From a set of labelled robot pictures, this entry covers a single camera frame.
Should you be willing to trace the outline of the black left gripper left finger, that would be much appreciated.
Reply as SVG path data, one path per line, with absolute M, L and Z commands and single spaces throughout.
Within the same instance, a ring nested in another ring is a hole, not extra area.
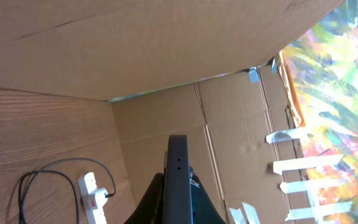
M 124 224 L 162 224 L 164 175 L 157 173 Z

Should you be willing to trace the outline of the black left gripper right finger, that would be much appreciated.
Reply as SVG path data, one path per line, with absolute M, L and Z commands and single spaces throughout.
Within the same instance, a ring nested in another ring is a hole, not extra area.
M 225 224 L 195 174 L 191 178 L 191 200 L 194 224 Z

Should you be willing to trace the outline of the Samsung Galaxy smartphone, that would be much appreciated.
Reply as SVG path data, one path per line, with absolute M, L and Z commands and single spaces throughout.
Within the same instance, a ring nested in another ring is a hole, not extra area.
M 171 135 L 168 139 L 164 165 L 162 222 L 193 223 L 188 141 L 185 135 Z

